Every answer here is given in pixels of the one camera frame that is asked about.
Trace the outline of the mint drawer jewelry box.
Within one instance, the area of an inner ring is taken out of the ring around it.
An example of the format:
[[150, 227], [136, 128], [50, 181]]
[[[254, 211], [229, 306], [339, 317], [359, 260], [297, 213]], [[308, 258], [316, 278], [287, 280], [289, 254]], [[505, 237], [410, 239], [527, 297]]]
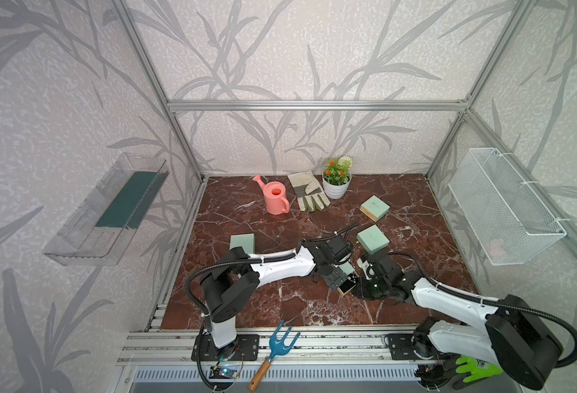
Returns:
[[357, 275], [350, 262], [341, 265], [326, 265], [319, 271], [319, 275], [340, 296], [346, 296], [357, 284]]

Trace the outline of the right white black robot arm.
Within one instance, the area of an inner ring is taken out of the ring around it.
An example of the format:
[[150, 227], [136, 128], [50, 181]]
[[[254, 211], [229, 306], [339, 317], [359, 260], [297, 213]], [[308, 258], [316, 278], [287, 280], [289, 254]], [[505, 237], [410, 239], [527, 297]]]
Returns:
[[551, 371], [577, 361], [577, 329], [563, 319], [532, 309], [521, 298], [480, 296], [432, 278], [419, 265], [405, 270], [397, 252], [362, 255], [364, 274], [353, 293], [369, 301], [393, 298], [451, 317], [428, 317], [413, 332], [411, 345], [422, 359], [468, 356], [495, 365], [514, 381], [539, 391]]

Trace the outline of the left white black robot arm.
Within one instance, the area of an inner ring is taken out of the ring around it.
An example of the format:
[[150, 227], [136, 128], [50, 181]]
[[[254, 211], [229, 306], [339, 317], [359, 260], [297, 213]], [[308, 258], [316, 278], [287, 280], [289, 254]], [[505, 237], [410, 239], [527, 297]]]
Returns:
[[293, 249], [270, 254], [249, 254], [236, 247], [213, 265], [190, 273], [183, 290], [200, 309], [214, 346], [223, 349], [237, 342], [236, 316], [258, 288], [313, 273], [329, 276], [352, 252], [353, 245], [342, 234], [303, 239]]

